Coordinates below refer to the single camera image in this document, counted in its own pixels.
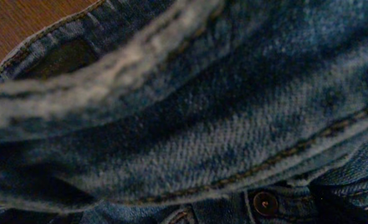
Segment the jeans button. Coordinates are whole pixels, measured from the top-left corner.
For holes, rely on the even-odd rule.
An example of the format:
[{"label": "jeans button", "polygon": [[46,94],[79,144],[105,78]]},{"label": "jeans button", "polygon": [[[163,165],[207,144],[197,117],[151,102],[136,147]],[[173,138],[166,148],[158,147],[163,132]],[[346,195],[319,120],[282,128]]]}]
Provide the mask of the jeans button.
[{"label": "jeans button", "polygon": [[268,192],[259,192],[253,198],[253,206],[261,215],[269,217],[277,212],[278,201]]}]

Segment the brown label patch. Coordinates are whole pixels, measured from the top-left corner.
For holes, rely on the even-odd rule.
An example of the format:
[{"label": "brown label patch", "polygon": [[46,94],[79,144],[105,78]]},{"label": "brown label patch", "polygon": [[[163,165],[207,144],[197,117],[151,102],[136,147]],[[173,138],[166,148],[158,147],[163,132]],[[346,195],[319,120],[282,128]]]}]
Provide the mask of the brown label patch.
[{"label": "brown label patch", "polygon": [[46,80],[63,73],[71,73],[97,60],[93,49],[81,39],[75,39],[51,50],[39,63],[25,73],[18,75],[16,80]]}]

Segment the wooden floor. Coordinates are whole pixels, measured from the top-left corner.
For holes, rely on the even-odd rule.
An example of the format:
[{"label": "wooden floor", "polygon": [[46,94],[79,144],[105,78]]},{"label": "wooden floor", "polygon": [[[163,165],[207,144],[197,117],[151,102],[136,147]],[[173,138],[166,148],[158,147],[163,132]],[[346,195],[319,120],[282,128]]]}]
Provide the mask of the wooden floor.
[{"label": "wooden floor", "polygon": [[0,0],[0,62],[26,37],[97,0]]}]

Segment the blue jeans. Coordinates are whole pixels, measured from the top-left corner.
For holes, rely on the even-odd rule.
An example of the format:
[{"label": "blue jeans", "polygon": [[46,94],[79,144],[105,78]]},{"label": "blue jeans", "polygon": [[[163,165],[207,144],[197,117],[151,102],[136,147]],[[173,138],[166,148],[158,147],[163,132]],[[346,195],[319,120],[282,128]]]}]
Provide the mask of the blue jeans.
[{"label": "blue jeans", "polygon": [[0,65],[11,210],[368,223],[368,0],[107,0],[29,37]]}]

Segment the metal button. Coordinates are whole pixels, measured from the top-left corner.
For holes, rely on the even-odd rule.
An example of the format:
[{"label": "metal button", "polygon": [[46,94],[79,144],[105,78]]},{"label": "metal button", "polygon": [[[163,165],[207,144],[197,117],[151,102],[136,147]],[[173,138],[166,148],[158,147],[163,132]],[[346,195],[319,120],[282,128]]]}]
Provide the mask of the metal button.
[{"label": "metal button", "polygon": [[259,192],[253,198],[253,206],[261,215],[272,216],[278,210],[278,201],[268,192]]}]

